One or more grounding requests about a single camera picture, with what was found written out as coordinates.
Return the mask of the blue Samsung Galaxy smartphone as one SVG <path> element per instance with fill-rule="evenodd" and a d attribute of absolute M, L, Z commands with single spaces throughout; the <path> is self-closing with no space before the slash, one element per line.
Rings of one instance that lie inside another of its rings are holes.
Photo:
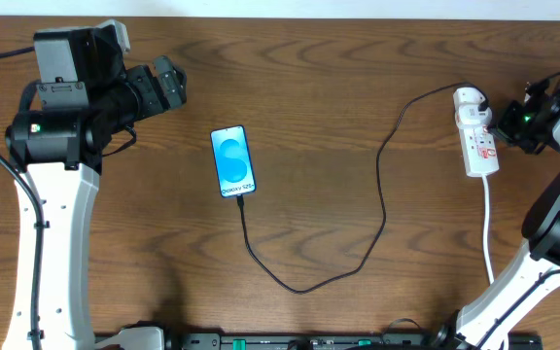
<path fill-rule="evenodd" d="M 257 185 L 244 126 L 215 129 L 210 139 L 221 196 L 253 193 Z"/>

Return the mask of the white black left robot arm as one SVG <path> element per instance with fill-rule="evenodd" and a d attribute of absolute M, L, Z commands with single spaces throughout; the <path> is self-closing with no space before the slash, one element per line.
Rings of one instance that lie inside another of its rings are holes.
<path fill-rule="evenodd" d="M 126 67 L 126 27 L 44 29 L 33 37 L 40 77 L 5 132 L 17 176 L 19 245 L 7 349 L 164 349 L 158 326 L 104 339 L 88 307 L 89 227 L 103 160 L 119 132 L 181 108 L 187 76 L 168 57 Z"/>

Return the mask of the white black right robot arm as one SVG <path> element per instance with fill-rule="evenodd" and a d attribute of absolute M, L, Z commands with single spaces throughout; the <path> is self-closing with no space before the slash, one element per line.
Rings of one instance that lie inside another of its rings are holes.
<path fill-rule="evenodd" d="M 455 119 L 466 143 L 464 157 L 487 159 L 493 141 L 537 155 L 550 147 L 560 154 L 560 72 L 525 88 L 493 118 L 481 91 L 462 87 L 454 94 Z M 428 344 L 444 349 L 499 349 L 509 331 L 543 298 L 560 287 L 560 172 L 526 214 L 522 244 L 514 259 L 476 300 L 456 311 Z"/>

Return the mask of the white USB charger adapter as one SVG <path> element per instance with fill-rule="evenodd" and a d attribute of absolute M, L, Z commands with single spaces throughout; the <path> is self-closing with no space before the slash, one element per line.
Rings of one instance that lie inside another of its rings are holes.
<path fill-rule="evenodd" d="M 489 107 L 486 95 L 477 87 L 460 87 L 453 93 L 453 101 L 456 110 L 464 106 L 477 106 L 480 112 Z"/>

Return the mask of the white power strip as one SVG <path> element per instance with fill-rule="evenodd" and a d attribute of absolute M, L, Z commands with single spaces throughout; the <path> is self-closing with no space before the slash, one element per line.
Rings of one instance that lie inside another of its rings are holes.
<path fill-rule="evenodd" d="M 464 105 L 455 113 L 459 128 L 466 174 L 472 178 L 491 175 L 500 169 L 495 140 L 488 132 L 491 110 L 479 111 L 477 105 Z"/>

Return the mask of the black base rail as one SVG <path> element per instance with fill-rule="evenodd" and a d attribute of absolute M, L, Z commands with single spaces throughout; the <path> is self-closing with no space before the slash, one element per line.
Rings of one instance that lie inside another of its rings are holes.
<path fill-rule="evenodd" d="M 96 338 L 97 349 L 111 346 L 124 350 L 426 349 L 428 340 L 419 333 L 402 332 L 384 335 L 221 335 L 210 332 L 171 335 L 158 327 L 143 327 Z"/>

